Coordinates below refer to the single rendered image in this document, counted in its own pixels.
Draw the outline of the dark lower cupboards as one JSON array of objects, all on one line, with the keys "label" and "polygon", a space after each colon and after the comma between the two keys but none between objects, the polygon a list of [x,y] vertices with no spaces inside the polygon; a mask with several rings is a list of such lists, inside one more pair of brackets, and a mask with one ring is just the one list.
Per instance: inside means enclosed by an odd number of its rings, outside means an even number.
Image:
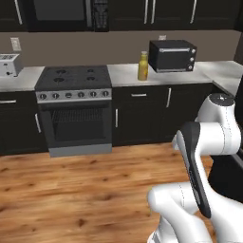
[{"label": "dark lower cupboards", "polygon": [[114,87],[113,145],[170,142],[185,122],[196,119],[208,95],[221,92],[212,83]]},{"label": "dark lower cupboards", "polygon": [[0,92],[0,156],[46,151],[35,92]]}]

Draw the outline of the silver toaster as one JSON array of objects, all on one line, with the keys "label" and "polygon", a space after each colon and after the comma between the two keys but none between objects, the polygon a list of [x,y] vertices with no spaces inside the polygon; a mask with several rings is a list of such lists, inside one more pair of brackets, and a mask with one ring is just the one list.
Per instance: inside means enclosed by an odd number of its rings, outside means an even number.
[{"label": "silver toaster", "polygon": [[0,54],[0,77],[17,77],[22,69],[19,54]]}]

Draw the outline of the dark cupboards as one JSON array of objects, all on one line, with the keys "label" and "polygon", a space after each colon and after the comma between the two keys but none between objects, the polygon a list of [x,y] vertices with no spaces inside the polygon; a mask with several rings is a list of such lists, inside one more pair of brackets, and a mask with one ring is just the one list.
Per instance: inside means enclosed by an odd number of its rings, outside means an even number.
[{"label": "dark cupboards", "polygon": [[21,0],[0,0],[0,32],[20,32],[26,29]]},{"label": "dark cupboards", "polygon": [[35,92],[0,92],[0,156],[46,151]]},{"label": "dark cupboards", "polygon": [[212,83],[114,87],[113,145],[170,142],[185,122],[196,119],[208,95],[221,92]]},{"label": "dark cupboards", "polygon": [[109,28],[128,30],[234,29],[243,0],[108,0]]}]

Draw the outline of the black microwave oven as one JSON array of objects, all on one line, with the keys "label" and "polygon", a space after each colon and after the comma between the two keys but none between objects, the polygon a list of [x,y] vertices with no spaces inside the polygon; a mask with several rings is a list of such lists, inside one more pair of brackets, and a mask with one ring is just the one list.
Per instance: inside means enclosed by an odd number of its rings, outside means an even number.
[{"label": "black microwave oven", "polygon": [[108,32],[108,0],[21,0],[30,32]]}]

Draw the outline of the yellow juice bottle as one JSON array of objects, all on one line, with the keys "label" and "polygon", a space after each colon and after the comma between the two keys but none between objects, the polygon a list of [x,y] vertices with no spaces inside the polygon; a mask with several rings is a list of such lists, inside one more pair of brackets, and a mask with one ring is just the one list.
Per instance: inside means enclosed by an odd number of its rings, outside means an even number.
[{"label": "yellow juice bottle", "polygon": [[146,51],[143,51],[140,55],[138,79],[140,81],[146,81],[147,75],[148,75],[148,54]]}]

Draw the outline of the dark upper cupboards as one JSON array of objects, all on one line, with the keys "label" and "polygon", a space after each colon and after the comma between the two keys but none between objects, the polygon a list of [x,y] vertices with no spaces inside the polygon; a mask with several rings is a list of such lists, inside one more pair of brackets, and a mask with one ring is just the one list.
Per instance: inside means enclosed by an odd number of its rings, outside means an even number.
[{"label": "dark upper cupboards", "polygon": [[26,29],[21,0],[0,0],[0,32],[20,32]]},{"label": "dark upper cupboards", "polygon": [[243,0],[108,0],[109,28],[128,30],[234,29]]}]

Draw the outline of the black and silver stove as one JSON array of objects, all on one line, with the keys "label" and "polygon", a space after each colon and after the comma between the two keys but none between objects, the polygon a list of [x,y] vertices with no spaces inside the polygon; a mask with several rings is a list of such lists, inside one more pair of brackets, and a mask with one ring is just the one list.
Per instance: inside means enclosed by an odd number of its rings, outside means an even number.
[{"label": "black and silver stove", "polygon": [[112,151],[112,85],[105,65],[47,66],[35,94],[51,157]]}]

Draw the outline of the black toaster oven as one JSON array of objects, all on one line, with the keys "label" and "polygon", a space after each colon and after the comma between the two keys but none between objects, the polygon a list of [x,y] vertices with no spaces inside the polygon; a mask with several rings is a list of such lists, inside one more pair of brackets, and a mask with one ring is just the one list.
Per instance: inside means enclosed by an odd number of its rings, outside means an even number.
[{"label": "black toaster oven", "polygon": [[157,72],[189,72],[194,69],[197,47],[185,40],[149,42],[148,63]]}]

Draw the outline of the dark counter cabinet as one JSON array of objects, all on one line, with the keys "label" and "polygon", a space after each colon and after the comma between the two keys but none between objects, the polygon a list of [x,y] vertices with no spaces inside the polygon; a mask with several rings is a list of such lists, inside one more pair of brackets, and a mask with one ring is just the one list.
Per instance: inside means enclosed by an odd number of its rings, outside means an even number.
[{"label": "dark counter cabinet", "polygon": [[243,156],[212,156],[208,176],[211,187],[222,196],[243,203]]}]

